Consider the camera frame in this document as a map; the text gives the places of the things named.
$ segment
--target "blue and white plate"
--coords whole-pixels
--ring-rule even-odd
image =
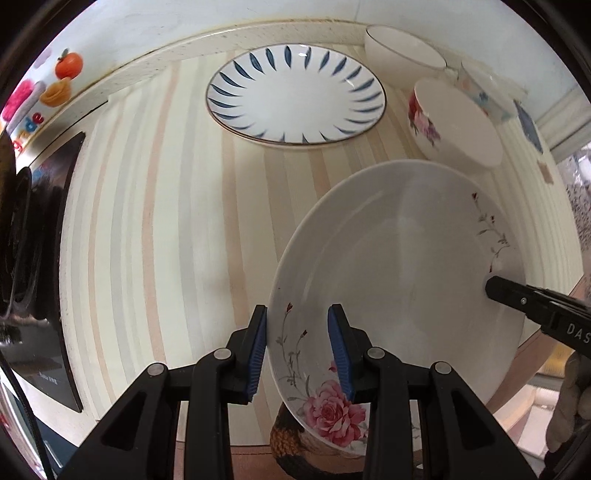
[[[281,44],[224,65],[207,87],[207,107],[228,130],[277,145],[338,142],[372,128],[386,96],[357,60],[328,48]]]

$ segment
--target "wall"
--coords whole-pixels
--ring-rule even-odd
[[[536,123],[559,163],[589,143],[591,103],[577,85]]]
[[[534,118],[575,85],[553,50],[500,0],[98,0],[56,37],[47,61],[32,67],[25,78],[54,83],[56,60],[69,48],[84,60],[71,83],[74,97],[119,66],[182,38],[232,24],[285,18],[385,23],[431,39],[525,87],[529,93],[524,105]],[[46,121],[62,107],[37,103],[29,118],[38,112]],[[13,138],[22,132],[28,136],[23,126]],[[35,128],[31,121],[28,126]]]

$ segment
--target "black cable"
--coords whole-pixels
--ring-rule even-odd
[[[39,430],[39,425],[37,424],[37,418],[33,414],[33,410],[31,409],[31,405],[27,400],[27,396],[25,395],[25,392],[23,392],[17,378],[14,376],[14,372],[12,371],[12,368],[10,368],[10,365],[8,365],[8,362],[6,361],[6,358],[4,358],[2,351],[0,351],[0,367],[2,367],[2,371],[8,378],[8,381],[12,385],[14,392],[17,394],[17,398],[21,402],[25,411],[29,428],[31,429],[33,440],[35,441],[35,447],[37,447],[37,453],[41,459],[41,465],[45,470],[45,476],[47,480],[55,480],[55,477],[53,476],[53,470],[51,469],[49,456],[47,455],[47,450],[45,444],[43,443],[43,438],[41,437],[41,431]]]

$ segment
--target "table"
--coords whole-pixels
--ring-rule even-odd
[[[362,47],[332,47],[364,61]],[[283,150],[232,135],[207,113],[204,92],[239,53],[177,61],[112,95],[77,162],[61,309],[74,378],[96,419],[151,362],[193,363],[245,326],[268,302],[296,226],[338,182],[389,159],[423,158],[406,125],[408,92],[389,88],[378,125],[331,147]],[[554,159],[516,119],[498,132],[502,165],[472,178],[511,222],[527,281],[569,293],[583,268]],[[536,330],[526,320],[522,341]],[[254,404],[230,408],[232,443],[268,443],[280,404],[265,363]]]

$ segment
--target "gold rim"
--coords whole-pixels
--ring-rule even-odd
[[[213,79],[224,69],[226,68],[227,65],[229,65],[231,62],[233,62],[234,60],[250,53],[250,52],[254,52],[257,50],[261,50],[262,48],[269,48],[269,47],[278,47],[278,46],[283,46],[283,45],[298,45],[298,46],[305,46],[305,47],[317,47],[317,48],[323,48],[325,50],[331,51],[331,52],[335,52],[335,53],[339,53],[341,55],[344,55],[345,57],[347,57],[348,59],[351,59],[355,62],[357,62],[359,65],[361,65],[363,68],[365,68],[368,72],[371,73],[371,75],[374,76],[374,78],[378,81],[379,83],[379,87],[382,89],[382,94],[384,96],[384,108],[382,109],[382,112],[380,113],[378,119],[372,124],[370,125],[368,128],[366,128],[365,130],[362,130],[358,133],[356,133],[355,135],[351,135],[350,137],[345,137],[345,138],[339,138],[338,140],[330,140],[330,141],[324,141],[324,142],[310,142],[310,143],[292,143],[292,142],[279,142],[279,141],[275,141],[275,140],[266,140],[265,138],[257,138],[257,137],[253,137],[251,135],[246,135],[238,130],[234,130],[232,127],[230,127],[229,125],[224,124],[218,117],[216,117],[216,115],[214,115],[210,105],[209,105],[209,101],[207,98],[207,93],[212,85]],[[228,130],[229,132],[235,134],[238,137],[241,138],[245,138],[246,140],[251,140],[253,142],[257,142],[257,143],[262,143],[265,145],[275,145],[278,147],[295,147],[295,148],[310,148],[310,147],[322,147],[322,145],[332,145],[335,143],[340,143],[340,142],[344,142],[346,140],[350,140],[352,138],[356,138],[360,135],[363,135],[364,133],[368,132],[369,130],[371,130],[373,127],[375,127],[380,120],[384,117],[384,114],[386,113],[386,108],[388,107],[388,98],[386,96],[386,90],[384,89],[384,84],[382,84],[382,82],[380,81],[380,79],[378,78],[378,76],[364,63],[360,62],[357,59],[354,59],[351,55],[347,55],[346,53],[342,53],[341,51],[337,51],[334,50],[332,48],[326,48],[326,47],[322,47],[320,45],[311,45],[311,44],[306,44],[306,43],[273,43],[271,45],[263,45],[262,47],[257,47],[257,48],[252,48],[250,50],[247,50],[244,53],[241,53],[240,55],[228,60],[224,65],[222,65],[218,70],[216,70],[216,73],[214,73],[211,77],[211,79],[209,80],[209,82],[207,83],[207,88],[205,89],[205,105],[207,106],[207,111],[209,113],[209,116],[211,118],[213,118],[216,123],[222,127],[224,127],[225,130]]]

